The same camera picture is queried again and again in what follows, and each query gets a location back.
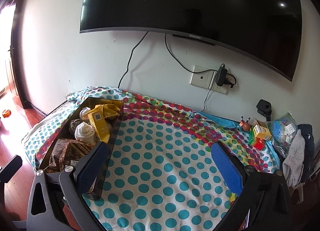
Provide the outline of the camouflage sock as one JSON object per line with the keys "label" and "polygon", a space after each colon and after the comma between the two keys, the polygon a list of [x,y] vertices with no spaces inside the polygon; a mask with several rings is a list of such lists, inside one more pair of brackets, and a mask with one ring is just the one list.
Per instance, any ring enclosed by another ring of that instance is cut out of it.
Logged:
{"label": "camouflage sock", "polygon": [[78,125],[81,124],[81,123],[82,123],[82,120],[81,120],[81,119],[73,119],[73,120],[71,120],[70,123],[69,123],[69,128],[68,128],[68,129],[69,129],[69,133],[70,133],[71,135],[74,135],[76,128],[77,128]]}

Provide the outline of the red green small box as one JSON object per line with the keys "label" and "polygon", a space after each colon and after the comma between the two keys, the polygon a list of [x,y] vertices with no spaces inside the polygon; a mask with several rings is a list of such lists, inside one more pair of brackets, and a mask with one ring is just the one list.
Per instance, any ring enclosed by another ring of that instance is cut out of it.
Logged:
{"label": "red green small box", "polygon": [[259,139],[258,137],[254,136],[253,131],[249,131],[249,145],[255,147],[258,150],[262,150],[265,146],[265,141],[263,139]]}

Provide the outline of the black power adapter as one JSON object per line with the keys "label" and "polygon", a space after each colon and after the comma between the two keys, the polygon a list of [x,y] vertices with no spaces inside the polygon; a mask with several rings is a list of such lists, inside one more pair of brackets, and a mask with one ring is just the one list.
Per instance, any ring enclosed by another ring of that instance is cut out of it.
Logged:
{"label": "black power adapter", "polygon": [[[231,76],[234,79],[234,81],[231,82],[227,78],[227,76]],[[237,84],[237,81],[235,76],[228,73],[228,70],[225,67],[225,64],[221,64],[215,76],[215,83],[219,87],[222,87],[223,85],[229,85],[230,88],[232,89]]]}

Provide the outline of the small snail toy figure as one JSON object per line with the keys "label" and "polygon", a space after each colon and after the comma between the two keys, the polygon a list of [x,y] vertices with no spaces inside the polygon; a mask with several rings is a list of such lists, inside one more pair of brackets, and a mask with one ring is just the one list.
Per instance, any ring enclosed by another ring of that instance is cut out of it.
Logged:
{"label": "small snail toy figure", "polygon": [[244,117],[241,116],[241,120],[239,123],[239,126],[242,128],[243,131],[248,132],[251,129],[251,125],[249,124],[249,120],[251,118],[248,117],[246,120],[244,120]]}

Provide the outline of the black webcam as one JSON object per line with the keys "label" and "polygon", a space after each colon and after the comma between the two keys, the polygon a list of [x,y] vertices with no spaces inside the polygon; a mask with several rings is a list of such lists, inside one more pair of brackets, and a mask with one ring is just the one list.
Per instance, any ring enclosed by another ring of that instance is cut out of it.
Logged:
{"label": "black webcam", "polygon": [[261,99],[256,105],[257,112],[266,118],[266,121],[271,121],[272,105],[270,102]]}

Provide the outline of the black wall television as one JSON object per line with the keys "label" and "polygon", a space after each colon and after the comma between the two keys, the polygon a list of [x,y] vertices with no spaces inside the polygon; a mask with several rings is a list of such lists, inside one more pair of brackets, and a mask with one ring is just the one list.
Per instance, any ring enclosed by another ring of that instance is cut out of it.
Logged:
{"label": "black wall television", "polygon": [[150,31],[228,48],[288,80],[302,38],[300,0],[83,0],[80,32]]}

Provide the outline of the plastic bag of items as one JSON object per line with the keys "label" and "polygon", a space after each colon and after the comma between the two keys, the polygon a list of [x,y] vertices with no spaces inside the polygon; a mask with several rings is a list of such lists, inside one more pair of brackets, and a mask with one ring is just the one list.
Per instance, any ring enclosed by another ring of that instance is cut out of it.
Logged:
{"label": "plastic bag of items", "polygon": [[272,136],[272,145],[281,155],[286,158],[289,154],[291,143],[298,131],[298,126],[292,114],[287,112],[280,118],[266,122]]}

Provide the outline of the brown chocolate bag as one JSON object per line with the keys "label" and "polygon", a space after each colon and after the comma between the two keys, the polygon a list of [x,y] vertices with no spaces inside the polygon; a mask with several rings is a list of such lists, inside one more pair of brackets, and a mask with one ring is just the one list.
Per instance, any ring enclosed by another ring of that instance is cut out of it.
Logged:
{"label": "brown chocolate bag", "polygon": [[61,172],[67,166],[75,166],[82,157],[88,155],[95,144],[76,139],[58,139],[50,154],[49,163],[44,172]]}

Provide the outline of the polka dot bed sheet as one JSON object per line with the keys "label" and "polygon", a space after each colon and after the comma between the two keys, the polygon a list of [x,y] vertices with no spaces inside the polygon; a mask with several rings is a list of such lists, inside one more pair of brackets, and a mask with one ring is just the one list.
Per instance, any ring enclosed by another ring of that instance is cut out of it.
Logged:
{"label": "polka dot bed sheet", "polygon": [[67,96],[65,104],[23,139],[27,159],[40,165],[72,113],[89,97],[120,100],[124,116],[105,174],[101,198],[84,200],[106,230],[213,230],[236,196],[210,154],[220,141],[243,164],[272,173],[279,160],[249,134],[180,104],[106,86]]}

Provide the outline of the yellow medicine box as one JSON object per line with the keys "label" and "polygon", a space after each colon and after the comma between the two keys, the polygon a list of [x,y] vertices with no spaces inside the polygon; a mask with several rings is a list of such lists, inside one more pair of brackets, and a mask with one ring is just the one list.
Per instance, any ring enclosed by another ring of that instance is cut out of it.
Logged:
{"label": "yellow medicine box", "polygon": [[88,113],[91,126],[95,130],[97,140],[108,143],[112,132],[112,126],[104,119],[101,110],[93,109]]}

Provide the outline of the gold rectangular tin tray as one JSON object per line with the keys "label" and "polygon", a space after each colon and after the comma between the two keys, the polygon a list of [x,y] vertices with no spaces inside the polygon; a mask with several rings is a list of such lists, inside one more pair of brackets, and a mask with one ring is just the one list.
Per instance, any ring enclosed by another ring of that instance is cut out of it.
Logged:
{"label": "gold rectangular tin tray", "polygon": [[67,166],[76,166],[84,156],[93,151],[102,141],[107,148],[98,152],[93,159],[99,168],[90,173],[86,169],[80,181],[80,194],[90,200],[101,198],[108,162],[123,116],[123,102],[112,99],[88,97],[67,119],[63,127],[53,137],[40,169],[46,173],[61,172]]}

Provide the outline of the yellow snack bag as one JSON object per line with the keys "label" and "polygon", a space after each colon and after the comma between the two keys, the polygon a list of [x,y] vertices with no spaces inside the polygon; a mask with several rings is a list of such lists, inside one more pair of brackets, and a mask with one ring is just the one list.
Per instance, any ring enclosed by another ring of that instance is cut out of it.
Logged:
{"label": "yellow snack bag", "polygon": [[115,104],[98,104],[95,109],[102,111],[105,119],[115,119],[120,115],[120,108]]}

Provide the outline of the grey cloth on chair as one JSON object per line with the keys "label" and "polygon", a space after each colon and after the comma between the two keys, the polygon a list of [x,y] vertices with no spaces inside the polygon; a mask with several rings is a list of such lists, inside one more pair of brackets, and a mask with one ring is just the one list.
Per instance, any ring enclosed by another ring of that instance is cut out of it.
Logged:
{"label": "grey cloth on chair", "polygon": [[304,150],[305,139],[299,129],[291,143],[288,156],[283,161],[283,174],[289,188],[298,185],[302,178]]}

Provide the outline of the white sock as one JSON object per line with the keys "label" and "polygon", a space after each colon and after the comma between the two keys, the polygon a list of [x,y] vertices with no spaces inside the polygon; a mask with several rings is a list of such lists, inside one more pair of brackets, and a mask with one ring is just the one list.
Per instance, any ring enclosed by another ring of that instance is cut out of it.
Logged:
{"label": "white sock", "polygon": [[91,109],[89,107],[84,107],[81,109],[80,113],[79,113],[79,118],[84,121],[84,122],[89,122],[89,118],[88,118],[88,114],[91,111]]}
{"label": "white sock", "polygon": [[78,141],[86,142],[95,145],[96,144],[96,136],[94,128],[87,124],[86,122],[82,122],[78,125],[75,130],[74,137]]}

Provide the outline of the white wall socket plate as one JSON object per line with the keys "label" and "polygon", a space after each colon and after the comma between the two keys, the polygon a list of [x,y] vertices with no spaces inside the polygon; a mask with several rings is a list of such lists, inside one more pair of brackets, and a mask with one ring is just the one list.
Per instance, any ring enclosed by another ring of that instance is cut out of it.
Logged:
{"label": "white wall socket plate", "polygon": [[191,76],[190,85],[200,87],[203,89],[211,89],[214,92],[218,92],[221,94],[227,94],[229,86],[223,85],[218,86],[215,83],[215,79],[217,78],[217,72],[209,70],[204,67],[200,67],[194,65],[193,74]]}

